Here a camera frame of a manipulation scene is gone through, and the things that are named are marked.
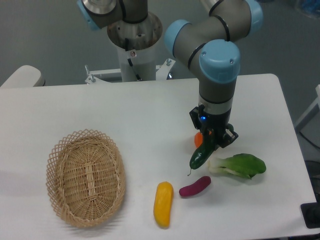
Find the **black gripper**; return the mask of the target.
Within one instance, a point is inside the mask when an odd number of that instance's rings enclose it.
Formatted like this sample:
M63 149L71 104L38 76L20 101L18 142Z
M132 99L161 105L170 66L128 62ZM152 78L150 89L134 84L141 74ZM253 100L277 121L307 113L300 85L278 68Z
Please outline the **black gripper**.
M200 130L202 144L211 143L214 133L214 150L229 146L239 137L234 131L234 127L229 123L230 114L231 109L222 114L210 114L205 112L203 104L196 106L189 112L194 127Z

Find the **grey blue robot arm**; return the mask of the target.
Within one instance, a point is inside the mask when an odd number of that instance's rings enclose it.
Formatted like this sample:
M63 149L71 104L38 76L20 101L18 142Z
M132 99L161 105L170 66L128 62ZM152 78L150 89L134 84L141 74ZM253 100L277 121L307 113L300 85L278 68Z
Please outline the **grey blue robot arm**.
M235 41L260 29L263 11L255 0L205 0L208 18L192 24L174 21L163 30L146 0L79 0L77 6L93 30L107 29L117 48L124 82L156 78L154 46L164 40L170 54L199 81L199 102L190 116L205 150L230 145L238 135L228 125L240 72Z

